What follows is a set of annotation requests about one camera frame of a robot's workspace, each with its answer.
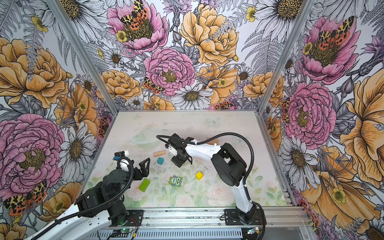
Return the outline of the teal cube block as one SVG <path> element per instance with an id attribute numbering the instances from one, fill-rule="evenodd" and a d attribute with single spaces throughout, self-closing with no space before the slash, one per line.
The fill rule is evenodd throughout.
<path id="1" fill-rule="evenodd" d="M 159 165 L 163 165 L 163 164 L 164 164 L 164 159 L 161 158 L 161 157 L 159 157 L 159 158 L 157 159 L 157 163 L 158 163 Z"/>

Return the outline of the natural wood block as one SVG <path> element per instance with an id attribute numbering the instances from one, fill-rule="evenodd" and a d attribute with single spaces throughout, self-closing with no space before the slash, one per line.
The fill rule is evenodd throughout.
<path id="1" fill-rule="evenodd" d="M 213 140 L 210 140 L 209 142 L 207 142 L 207 144 L 209 145 L 219 145 L 219 139 L 216 138 L 216 139 L 213 139 Z"/>
<path id="2" fill-rule="evenodd" d="M 162 150 L 162 151 L 154 152 L 154 153 L 153 153 L 153 156 L 154 156 L 154 157 L 160 157 L 160 156 L 164 156 L 164 155 L 166 155 L 166 154 L 167 154 L 167 152 L 166 152 L 165 150 Z"/>

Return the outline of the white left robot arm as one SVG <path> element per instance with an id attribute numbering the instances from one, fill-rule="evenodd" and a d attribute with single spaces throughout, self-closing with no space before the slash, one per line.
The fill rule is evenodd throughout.
<path id="1" fill-rule="evenodd" d="M 142 180 L 150 172 L 150 159 L 134 167 L 127 157 L 115 157 L 117 168 L 103 180 L 86 190 L 54 221 L 30 236 L 31 240 L 84 240 L 108 227 L 133 227 L 134 233 L 142 225 L 142 210 L 127 210 L 123 194 L 133 181 Z"/>

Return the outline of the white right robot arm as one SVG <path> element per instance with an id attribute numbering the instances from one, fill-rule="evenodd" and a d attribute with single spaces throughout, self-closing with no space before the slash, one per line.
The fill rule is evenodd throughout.
<path id="1" fill-rule="evenodd" d="M 237 137 L 247 144 L 251 156 L 249 166 L 232 145 L 228 143 L 221 146 L 209 144 L 210 141 L 224 136 Z M 186 161 L 192 163 L 194 157 L 210 161 L 220 179 L 231 187 L 241 223 L 248 225 L 251 222 L 258 205 L 251 200 L 246 181 L 253 168 L 255 154 L 251 143 L 244 136 L 227 132 L 202 142 L 194 138 L 182 139 L 177 134 L 157 135 L 156 138 L 165 143 L 165 147 L 173 155 L 172 162 L 179 168 Z"/>

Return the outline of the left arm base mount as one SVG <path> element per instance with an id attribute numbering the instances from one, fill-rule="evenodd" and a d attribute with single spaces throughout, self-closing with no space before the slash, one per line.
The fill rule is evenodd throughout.
<path id="1" fill-rule="evenodd" d="M 117 227 L 140 227 L 144 210 L 125 210 L 115 218 L 113 225 Z"/>

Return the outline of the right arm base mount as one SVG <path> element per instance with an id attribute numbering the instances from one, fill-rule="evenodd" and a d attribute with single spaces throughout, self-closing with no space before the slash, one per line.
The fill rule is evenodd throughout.
<path id="1" fill-rule="evenodd" d="M 251 209 L 244 213 L 239 209 L 224 209 L 224 221 L 227 226 L 261 226 L 266 223 L 261 209 Z"/>

